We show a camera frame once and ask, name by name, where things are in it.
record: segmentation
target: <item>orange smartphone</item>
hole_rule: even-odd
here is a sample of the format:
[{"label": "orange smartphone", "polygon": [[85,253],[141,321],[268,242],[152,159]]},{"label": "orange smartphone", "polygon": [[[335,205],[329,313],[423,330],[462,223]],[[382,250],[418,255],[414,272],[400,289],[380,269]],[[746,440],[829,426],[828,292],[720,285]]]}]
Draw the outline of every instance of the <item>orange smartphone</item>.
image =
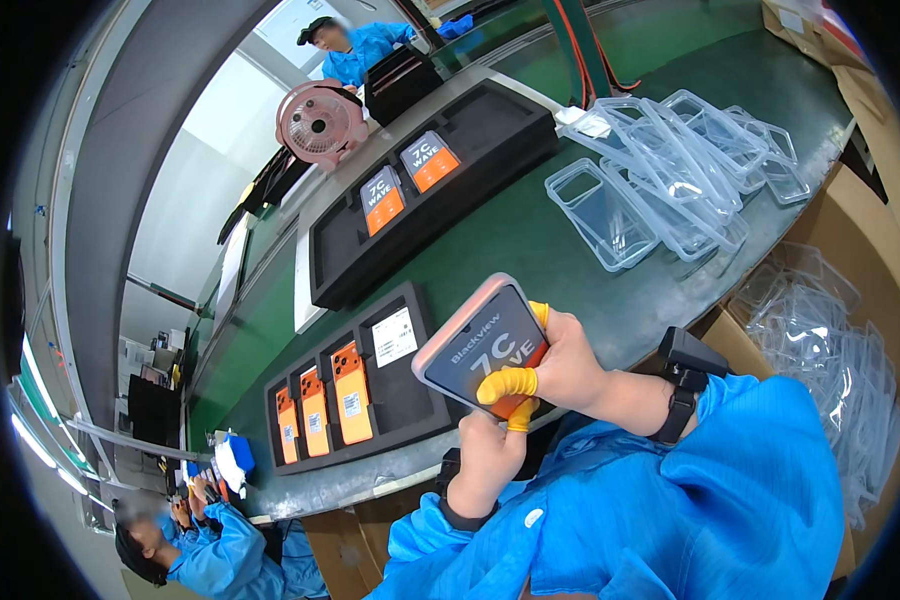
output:
[{"label": "orange smartphone", "polygon": [[549,348],[523,290],[497,272],[420,347],[409,367],[434,390],[506,421],[528,396],[507,395],[487,407],[477,401],[477,388],[494,371],[540,365]]},{"label": "orange smartphone", "polygon": [[336,388],[336,411],[344,444],[356,444],[373,437],[368,406],[367,371],[357,353],[357,342],[349,342],[331,357]]},{"label": "orange smartphone", "polygon": [[324,382],[317,378],[316,366],[300,375],[300,399],[303,402],[303,435],[307,442],[307,454],[329,454],[327,400]]},{"label": "orange smartphone", "polygon": [[277,422],[280,424],[280,442],[283,444],[283,462],[291,465],[299,460],[297,453],[297,402],[290,397],[290,390],[276,392]]}]

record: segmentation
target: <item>black storage box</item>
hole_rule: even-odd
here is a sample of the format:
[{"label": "black storage box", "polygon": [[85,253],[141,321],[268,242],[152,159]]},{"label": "black storage box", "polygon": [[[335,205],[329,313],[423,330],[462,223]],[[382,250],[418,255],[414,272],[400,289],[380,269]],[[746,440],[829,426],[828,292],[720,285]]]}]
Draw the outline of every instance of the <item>black storage box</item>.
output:
[{"label": "black storage box", "polygon": [[386,127],[443,84],[430,56],[403,44],[366,72],[363,103],[370,116]]},{"label": "black storage box", "polygon": [[[311,225],[312,303],[330,310],[357,304],[421,247],[555,153],[555,126],[550,110],[490,79],[438,110]],[[400,153],[428,130],[443,139],[459,166],[421,194]],[[371,236],[360,188],[384,165],[396,170],[406,207]]]},{"label": "black storage box", "polygon": [[[372,328],[403,307],[408,309],[416,346],[420,348],[430,338],[433,328],[420,289],[407,281],[352,318],[347,326],[301,356],[264,387],[264,414],[275,474],[298,474],[391,450],[447,430],[460,420],[465,413],[463,405],[423,385],[411,372],[410,362],[417,354],[416,350],[383,367],[377,366]],[[366,389],[370,400],[367,410],[373,437],[347,445],[340,428],[331,356],[354,340],[366,371]],[[316,376],[325,389],[330,453],[310,457],[304,436],[297,435],[294,439],[297,462],[287,464],[283,458],[276,394],[284,387],[288,388],[289,397],[297,406],[296,432],[301,434],[306,415],[301,410],[300,376],[313,366],[316,366]]]}]

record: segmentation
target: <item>collar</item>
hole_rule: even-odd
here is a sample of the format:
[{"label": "collar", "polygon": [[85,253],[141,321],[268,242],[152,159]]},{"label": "collar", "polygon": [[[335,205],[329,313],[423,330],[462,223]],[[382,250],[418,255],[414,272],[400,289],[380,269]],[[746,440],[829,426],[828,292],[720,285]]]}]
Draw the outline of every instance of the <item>collar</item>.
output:
[{"label": "collar", "polygon": [[187,560],[186,555],[183,552],[180,552],[180,556],[176,557],[176,560],[173,561],[173,564],[169,566],[169,570],[167,571],[167,580],[175,580],[178,577],[178,571],[183,567],[183,563]]}]

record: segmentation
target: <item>red cable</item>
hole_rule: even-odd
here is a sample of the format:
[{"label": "red cable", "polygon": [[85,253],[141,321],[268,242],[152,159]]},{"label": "red cable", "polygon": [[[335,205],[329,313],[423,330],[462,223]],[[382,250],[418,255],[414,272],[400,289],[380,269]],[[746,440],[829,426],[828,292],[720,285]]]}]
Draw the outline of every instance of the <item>red cable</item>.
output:
[{"label": "red cable", "polygon": [[579,1],[579,7],[583,10],[583,14],[586,16],[586,22],[590,26],[590,31],[593,33],[593,43],[597,44],[597,49],[600,50],[600,57],[603,59],[603,66],[606,67],[606,70],[609,71],[609,77],[612,78],[612,86],[619,88],[620,90],[633,90],[637,86],[639,86],[642,82],[642,79],[637,79],[636,83],[633,85],[624,85],[620,82],[620,79],[617,78],[616,73],[613,72],[613,67],[611,66],[611,62],[607,60],[607,54],[604,52],[604,47],[600,44],[600,40],[597,39],[597,31],[593,29],[593,22],[590,20],[590,15],[587,14],[587,9],[584,8],[584,3],[582,0]]},{"label": "red cable", "polygon": [[553,0],[553,6],[556,6],[556,9],[559,11],[560,18],[563,19],[563,25],[566,27],[567,35],[570,36],[570,43],[573,44],[576,68],[579,69],[580,79],[583,82],[583,97],[580,98],[580,102],[582,103],[582,107],[586,108],[590,98],[588,94],[588,85],[589,89],[592,90],[593,78],[590,77],[590,72],[587,69],[587,62],[584,60],[584,53],[581,52],[580,44],[577,43],[577,37],[573,33],[573,28],[570,27],[570,20],[567,19],[567,14],[564,12],[564,5],[561,4],[561,0]]}]

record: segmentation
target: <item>smartphone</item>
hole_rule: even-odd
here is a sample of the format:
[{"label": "smartphone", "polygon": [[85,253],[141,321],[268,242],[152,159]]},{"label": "smartphone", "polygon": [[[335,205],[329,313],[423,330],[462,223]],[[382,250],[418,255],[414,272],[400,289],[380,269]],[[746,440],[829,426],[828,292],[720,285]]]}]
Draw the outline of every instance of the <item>smartphone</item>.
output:
[{"label": "smartphone", "polygon": [[361,186],[360,201],[363,204],[363,215],[366,217],[366,228],[372,237],[404,208],[400,178],[394,167],[385,164],[379,173],[374,174],[370,181]]},{"label": "smartphone", "polygon": [[507,395],[486,406],[477,400],[477,388],[494,371],[540,365],[549,348],[519,284],[497,272],[423,344],[410,368],[434,390],[505,421],[528,396]]},{"label": "smartphone", "polygon": [[373,437],[368,406],[367,371],[357,353],[357,342],[349,342],[330,358],[336,389],[336,411],[344,444],[357,444]]},{"label": "smartphone", "polygon": [[277,423],[280,424],[280,442],[283,445],[283,462],[291,465],[298,461],[297,452],[297,402],[290,397],[286,387],[276,392]]},{"label": "smartphone", "polygon": [[421,194],[460,166],[444,139],[431,129],[400,152],[400,161]]},{"label": "smartphone", "polygon": [[307,454],[324,456],[330,453],[327,440],[327,400],[324,382],[317,378],[317,367],[300,375],[300,399],[303,407],[303,435]]}]

